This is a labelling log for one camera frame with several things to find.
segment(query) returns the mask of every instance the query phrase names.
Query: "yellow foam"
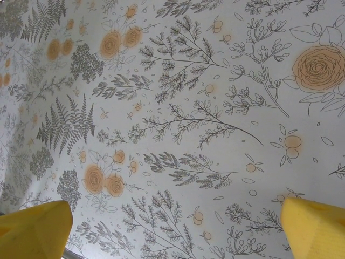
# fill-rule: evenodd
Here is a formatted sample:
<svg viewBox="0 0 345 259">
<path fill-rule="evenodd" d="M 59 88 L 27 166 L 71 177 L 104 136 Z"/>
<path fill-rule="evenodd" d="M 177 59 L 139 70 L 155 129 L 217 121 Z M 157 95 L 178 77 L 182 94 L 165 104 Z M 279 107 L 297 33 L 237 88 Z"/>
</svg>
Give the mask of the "yellow foam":
<svg viewBox="0 0 345 259">
<path fill-rule="evenodd" d="M 60 259 L 72 223 L 66 201 L 0 216 L 0 258 Z"/>
<path fill-rule="evenodd" d="M 345 209 L 287 198 L 281 223 L 295 259 L 345 258 Z"/>
</svg>

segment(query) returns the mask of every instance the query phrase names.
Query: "wallpaper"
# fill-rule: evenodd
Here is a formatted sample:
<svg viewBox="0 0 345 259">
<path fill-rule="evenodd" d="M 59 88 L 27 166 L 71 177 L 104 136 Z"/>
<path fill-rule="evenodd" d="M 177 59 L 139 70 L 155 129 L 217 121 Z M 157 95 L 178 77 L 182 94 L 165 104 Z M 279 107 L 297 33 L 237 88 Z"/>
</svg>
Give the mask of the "wallpaper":
<svg viewBox="0 0 345 259">
<path fill-rule="evenodd" d="M 68 201 L 83 258 L 288 259 L 284 199 L 345 207 L 344 0 L 15 0 L 0 24 L 0 211 Z"/>
</svg>

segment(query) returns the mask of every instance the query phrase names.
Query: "orange rose illustration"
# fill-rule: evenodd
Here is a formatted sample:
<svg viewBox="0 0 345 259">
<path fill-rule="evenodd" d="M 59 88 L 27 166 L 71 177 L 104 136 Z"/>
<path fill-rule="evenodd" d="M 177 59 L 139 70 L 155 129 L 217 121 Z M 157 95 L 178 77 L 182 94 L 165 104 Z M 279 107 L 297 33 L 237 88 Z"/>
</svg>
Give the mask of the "orange rose illustration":
<svg viewBox="0 0 345 259">
<path fill-rule="evenodd" d="M 104 187 L 104 173 L 98 166 L 90 166 L 85 173 L 86 189 L 93 194 L 99 194 Z"/>
<path fill-rule="evenodd" d="M 10 74 L 6 74 L 4 77 L 4 86 L 8 86 L 10 84 L 11 76 Z"/>
<path fill-rule="evenodd" d="M 128 7 L 128 10 L 126 12 L 126 17 L 127 18 L 132 18 L 133 16 L 136 15 L 136 12 L 138 10 L 137 4 L 132 4 L 130 7 Z"/>
<path fill-rule="evenodd" d="M 122 150 L 116 151 L 113 160 L 115 163 L 123 163 L 125 160 L 125 153 Z"/>
<path fill-rule="evenodd" d="M 50 61 L 54 61 L 59 56 L 61 46 L 58 39 L 53 39 L 48 45 L 47 57 Z"/>
<path fill-rule="evenodd" d="M 345 80 L 345 49 L 317 46 L 303 52 L 292 71 L 305 92 L 328 92 Z"/>
<path fill-rule="evenodd" d="M 74 20 L 73 19 L 68 20 L 66 29 L 72 30 L 73 26 L 74 26 Z"/>
<path fill-rule="evenodd" d="M 66 56 L 71 53 L 72 49 L 73 49 L 73 41 L 71 39 L 67 39 L 65 40 L 65 42 L 63 43 L 61 47 L 61 53 L 64 56 Z"/>
<path fill-rule="evenodd" d="M 106 179 L 106 187 L 111 196 L 120 197 L 125 188 L 125 183 L 121 176 L 114 174 Z"/>
<path fill-rule="evenodd" d="M 127 31 L 125 38 L 123 39 L 123 44 L 126 47 L 135 47 L 142 36 L 142 32 L 139 27 L 135 26 L 134 28 Z"/>
<path fill-rule="evenodd" d="M 106 59 L 113 58 L 120 49 L 121 35 L 117 31 L 106 34 L 101 43 L 101 55 Z"/>
<path fill-rule="evenodd" d="M 9 67 L 10 64 L 11 64 L 11 59 L 8 58 L 8 59 L 6 60 L 5 66 L 6 66 L 6 67 Z"/>
</svg>

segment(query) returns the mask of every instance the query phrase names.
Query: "fern drawing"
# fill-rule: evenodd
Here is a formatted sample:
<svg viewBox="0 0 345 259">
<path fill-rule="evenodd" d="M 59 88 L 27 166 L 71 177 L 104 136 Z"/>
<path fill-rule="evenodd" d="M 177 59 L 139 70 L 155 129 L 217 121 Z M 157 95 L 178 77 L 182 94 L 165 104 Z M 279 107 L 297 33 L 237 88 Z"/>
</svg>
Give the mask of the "fern drawing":
<svg viewBox="0 0 345 259">
<path fill-rule="evenodd" d="M 47 40 L 49 32 L 58 23 L 63 15 L 66 17 L 65 0 L 48 0 L 43 4 L 36 0 L 37 11 L 32 8 L 32 17 L 28 17 L 27 24 L 22 32 L 22 39 L 40 43 L 42 37 Z"/>
<path fill-rule="evenodd" d="M 95 134 L 95 127 L 93 125 L 93 104 L 89 112 L 86 109 L 86 97 L 84 94 L 84 101 L 81 110 L 78 104 L 69 96 L 70 109 L 62 104 L 56 98 L 56 110 L 53 105 L 50 106 L 50 118 L 48 113 L 45 113 L 45 123 L 39 128 L 36 138 L 45 142 L 49 148 L 54 151 L 60 143 L 60 152 L 67 146 L 67 155 L 71 153 L 72 147 L 78 140 L 84 138 L 87 142 L 87 134 L 91 131 L 92 136 Z"/>
</svg>

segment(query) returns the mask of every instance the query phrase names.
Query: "yellow object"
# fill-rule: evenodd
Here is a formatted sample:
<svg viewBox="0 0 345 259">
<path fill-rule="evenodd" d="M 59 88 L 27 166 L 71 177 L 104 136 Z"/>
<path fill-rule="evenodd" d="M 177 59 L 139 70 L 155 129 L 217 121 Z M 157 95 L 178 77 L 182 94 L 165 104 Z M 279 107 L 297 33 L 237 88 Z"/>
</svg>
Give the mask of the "yellow object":
<svg viewBox="0 0 345 259">
<path fill-rule="evenodd" d="M 295 259 L 345 258 L 345 209 L 287 198 L 281 223 Z"/>
<path fill-rule="evenodd" d="M 0 258 L 60 259 L 72 228 L 66 201 L 0 216 Z"/>
</svg>

